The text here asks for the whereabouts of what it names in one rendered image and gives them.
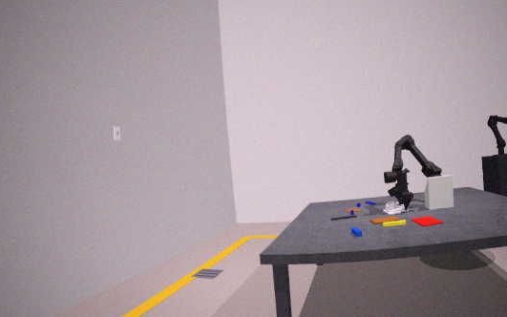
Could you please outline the red flat rectangular plate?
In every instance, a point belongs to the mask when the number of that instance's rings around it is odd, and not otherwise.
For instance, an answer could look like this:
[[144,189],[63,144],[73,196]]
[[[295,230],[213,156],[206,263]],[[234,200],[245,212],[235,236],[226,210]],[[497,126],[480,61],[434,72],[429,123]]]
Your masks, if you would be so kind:
[[432,217],[424,217],[424,218],[416,218],[411,220],[413,222],[417,222],[418,224],[422,226],[428,226],[428,225],[435,225],[435,224],[441,224],[442,221],[438,221],[437,219],[434,219]]

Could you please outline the yellow flat bar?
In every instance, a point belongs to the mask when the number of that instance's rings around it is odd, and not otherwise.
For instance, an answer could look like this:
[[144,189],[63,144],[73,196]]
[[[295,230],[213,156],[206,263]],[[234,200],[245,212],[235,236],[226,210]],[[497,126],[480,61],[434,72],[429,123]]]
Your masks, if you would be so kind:
[[383,222],[383,226],[404,225],[404,224],[406,224],[405,220],[401,222]]

